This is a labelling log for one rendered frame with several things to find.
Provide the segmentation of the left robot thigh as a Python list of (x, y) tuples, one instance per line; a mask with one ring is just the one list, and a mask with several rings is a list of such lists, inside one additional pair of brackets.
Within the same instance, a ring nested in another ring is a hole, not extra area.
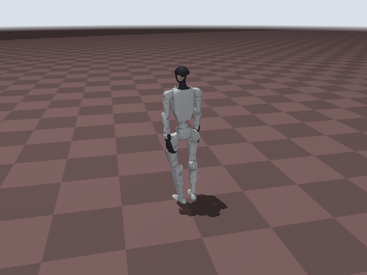
[(168, 149), (166, 148), (166, 152), (167, 152), (167, 157), (169, 159), (169, 163), (171, 165), (171, 169), (173, 167), (176, 167), (178, 169), (178, 174), (181, 174), (183, 171), (183, 167), (178, 164), (178, 151), (177, 151), (177, 144), (178, 144), (178, 139), (179, 139), (179, 134), (177, 132), (171, 134), (171, 144), (172, 144), (172, 148), (174, 151), (176, 151), (176, 153), (172, 154), (170, 152), (168, 152)]

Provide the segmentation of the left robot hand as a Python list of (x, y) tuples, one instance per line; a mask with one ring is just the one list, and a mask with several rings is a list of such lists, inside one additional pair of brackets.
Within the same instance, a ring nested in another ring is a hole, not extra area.
[(176, 153), (176, 151), (173, 150), (172, 144), (170, 142), (171, 141), (170, 134), (167, 135), (167, 139), (165, 139), (165, 141), (166, 141), (166, 148), (168, 149), (168, 152), (170, 152), (172, 154)]

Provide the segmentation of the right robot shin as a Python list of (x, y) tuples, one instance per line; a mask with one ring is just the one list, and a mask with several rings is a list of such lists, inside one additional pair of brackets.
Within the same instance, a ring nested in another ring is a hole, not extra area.
[(189, 170), (189, 179), (190, 179), (190, 187), (191, 187), (191, 194), (195, 194), (195, 187), (196, 187), (196, 181), (197, 181), (197, 161), (196, 162), (196, 169), (195, 170)]

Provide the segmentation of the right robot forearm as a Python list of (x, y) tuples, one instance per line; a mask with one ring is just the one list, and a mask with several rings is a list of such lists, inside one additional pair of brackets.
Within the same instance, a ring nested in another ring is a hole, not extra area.
[(198, 130), (202, 113), (194, 114), (194, 129)]

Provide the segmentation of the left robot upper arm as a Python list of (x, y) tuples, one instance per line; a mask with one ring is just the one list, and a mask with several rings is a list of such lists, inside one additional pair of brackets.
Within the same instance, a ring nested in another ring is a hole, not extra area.
[(165, 91), (162, 95), (163, 97), (163, 109), (164, 109), (164, 113), (166, 115), (166, 119), (169, 119), (171, 114), (170, 114), (170, 99), (173, 97), (173, 90), (169, 90), (169, 91)]

